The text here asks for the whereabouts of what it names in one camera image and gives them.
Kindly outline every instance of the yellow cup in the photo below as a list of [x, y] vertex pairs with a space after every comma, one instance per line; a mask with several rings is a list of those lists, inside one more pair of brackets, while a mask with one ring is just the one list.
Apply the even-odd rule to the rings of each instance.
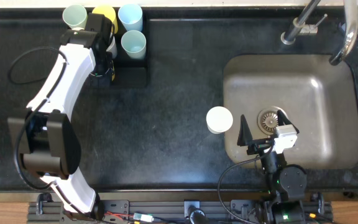
[[98, 7], [93, 9], [92, 13], [103, 14], [108, 19], [110, 19], [111, 22], [116, 27], [115, 30], [114, 30], [114, 33], [117, 34], [118, 25], [117, 25], [116, 11], [111, 6], [98, 6]]

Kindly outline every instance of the sink basin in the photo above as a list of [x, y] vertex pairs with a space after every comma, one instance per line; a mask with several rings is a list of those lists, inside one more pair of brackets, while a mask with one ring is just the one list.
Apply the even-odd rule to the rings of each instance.
[[350, 68], [332, 66], [328, 55], [242, 55], [224, 69], [224, 106], [233, 115], [225, 132], [228, 156], [237, 163], [248, 156], [237, 146], [240, 116], [254, 139], [276, 126], [277, 108], [300, 130], [289, 164], [306, 169], [346, 169], [358, 163], [358, 109]]

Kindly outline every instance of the black countertop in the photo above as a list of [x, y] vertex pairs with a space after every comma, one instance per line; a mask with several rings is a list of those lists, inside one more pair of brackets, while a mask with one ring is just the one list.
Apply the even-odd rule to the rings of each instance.
[[[66, 29], [60, 9], [20, 12], [0, 11], [0, 191], [30, 191], [14, 168], [7, 117], [14, 108], [24, 108], [42, 86], [11, 85], [7, 69], [32, 47], [58, 47]], [[342, 9], [320, 9], [310, 22], [324, 12], [329, 17], [316, 36], [286, 46], [280, 35], [299, 9], [145, 9], [147, 88], [83, 88], [76, 102], [72, 124], [82, 146], [85, 179], [100, 191], [215, 189], [232, 161], [224, 136], [208, 131], [205, 116], [223, 105], [225, 64], [240, 54], [333, 53], [343, 41], [337, 29]], [[33, 54], [15, 76], [45, 76], [55, 58], [49, 52]], [[358, 40], [346, 62], [354, 71], [358, 97]], [[358, 166], [307, 172], [309, 189], [358, 189]], [[224, 182], [227, 189], [266, 189], [253, 169], [235, 169]]]

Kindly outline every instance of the faucet base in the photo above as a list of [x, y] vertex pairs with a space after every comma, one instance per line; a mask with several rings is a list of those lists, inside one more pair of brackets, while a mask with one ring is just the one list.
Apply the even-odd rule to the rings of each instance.
[[286, 45], [291, 45], [293, 43], [295, 43], [295, 39], [293, 39], [293, 41], [287, 41], [284, 39], [284, 35], [285, 35], [285, 32], [281, 34], [281, 41], [286, 44]]

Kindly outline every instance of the light blue cup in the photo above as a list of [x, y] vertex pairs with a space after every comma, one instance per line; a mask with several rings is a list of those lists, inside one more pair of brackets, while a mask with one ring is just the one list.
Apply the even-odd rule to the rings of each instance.
[[137, 30], [126, 32], [121, 38], [122, 48], [133, 59], [143, 59], [146, 55], [146, 37]]
[[118, 10], [118, 18], [127, 31], [143, 29], [143, 12], [137, 4], [126, 4]]

